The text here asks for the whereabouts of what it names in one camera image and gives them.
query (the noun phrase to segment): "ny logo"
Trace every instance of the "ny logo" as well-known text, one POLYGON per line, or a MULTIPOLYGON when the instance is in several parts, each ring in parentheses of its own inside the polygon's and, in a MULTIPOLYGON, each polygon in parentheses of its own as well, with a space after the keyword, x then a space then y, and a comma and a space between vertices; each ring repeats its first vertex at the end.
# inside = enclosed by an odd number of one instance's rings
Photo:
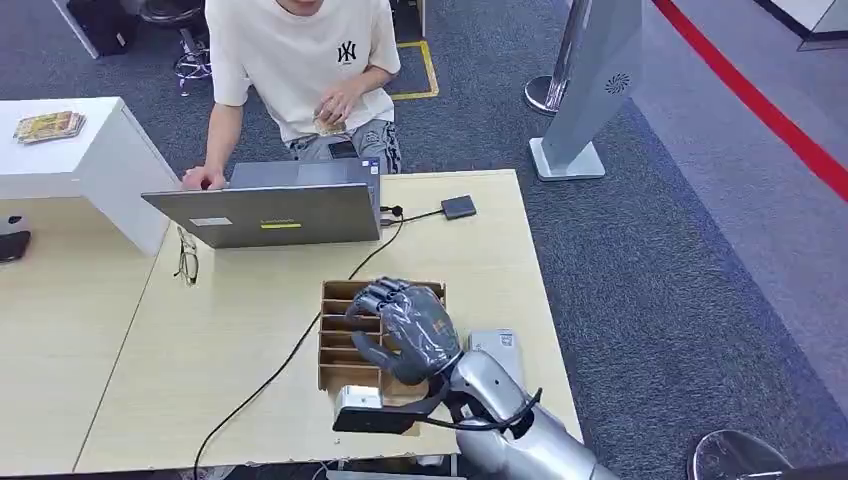
POLYGON ((339 47, 339 63, 350 63, 351 60, 356 60, 356 44, 350 40, 347 43, 342 43, 339 47))

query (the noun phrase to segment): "man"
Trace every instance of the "man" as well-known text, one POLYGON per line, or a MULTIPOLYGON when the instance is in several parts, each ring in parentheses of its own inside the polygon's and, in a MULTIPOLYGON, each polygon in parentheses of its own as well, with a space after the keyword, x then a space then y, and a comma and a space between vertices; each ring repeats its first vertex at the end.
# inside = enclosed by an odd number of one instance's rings
POLYGON ((349 141, 380 158, 382 173, 400 171, 382 88, 400 70, 388 0, 207 0, 206 20, 215 106, 206 162, 186 172, 185 188, 226 185, 250 85, 295 160, 332 158, 328 147, 349 141))

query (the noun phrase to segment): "cardboard organizer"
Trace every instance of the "cardboard organizer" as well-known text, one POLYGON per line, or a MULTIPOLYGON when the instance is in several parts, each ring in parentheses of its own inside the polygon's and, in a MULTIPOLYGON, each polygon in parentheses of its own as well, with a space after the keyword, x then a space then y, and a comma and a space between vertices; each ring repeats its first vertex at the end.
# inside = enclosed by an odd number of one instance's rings
MULTIPOLYGON (((321 300, 321 330, 318 333, 318 386, 321 390, 337 392, 345 385, 377 387, 384 401, 393 398, 420 398, 427 393, 427 383, 408 386, 397 381, 389 372, 370 364, 353 345, 351 335, 355 331, 365 332, 374 342, 399 352, 388 331, 377 316, 359 315, 352 320, 345 318, 353 297, 370 282, 327 281, 324 282, 321 300)), ((445 286, 432 282, 410 282, 429 287, 445 303, 445 286)))

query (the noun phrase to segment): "black box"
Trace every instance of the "black box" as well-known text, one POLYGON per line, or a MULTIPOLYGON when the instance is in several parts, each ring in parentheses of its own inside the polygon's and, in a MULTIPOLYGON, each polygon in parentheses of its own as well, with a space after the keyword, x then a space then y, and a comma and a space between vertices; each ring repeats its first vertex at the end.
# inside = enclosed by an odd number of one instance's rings
POLYGON ((126 53, 135 42, 138 17, 120 0, 68 0, 68 11, 100 55, 126 53))

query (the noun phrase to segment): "red line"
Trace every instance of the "red line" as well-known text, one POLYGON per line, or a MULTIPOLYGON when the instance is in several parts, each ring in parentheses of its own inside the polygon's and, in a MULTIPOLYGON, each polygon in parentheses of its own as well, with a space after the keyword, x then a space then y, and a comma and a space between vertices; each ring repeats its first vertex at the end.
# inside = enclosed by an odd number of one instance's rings
POLYGON ((672 0, 653 0, 665 18, 704 59, 716 75, 751 109, 775 135, 780 137, 807 168, 848 202, 848 170, 783 114, 757 87, 745 78, 709 39, 688 19, 672 0))

